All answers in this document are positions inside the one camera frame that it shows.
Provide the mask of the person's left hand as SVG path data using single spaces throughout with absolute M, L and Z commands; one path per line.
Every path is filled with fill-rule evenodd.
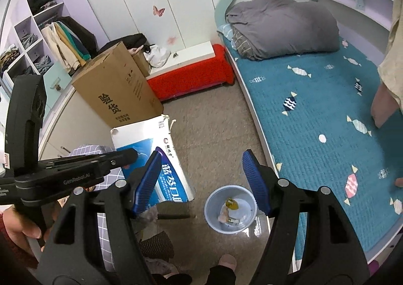
M 21 215 L 14 206 L 7 208 L 1 213 L 5 230 L 10 240 L 20 249 L 27 252 L 30 256 L 34 256 L 28 239 L 47 240 L 52 228 L 48 228 L 42 234 L 40 228 L 29 218 Z

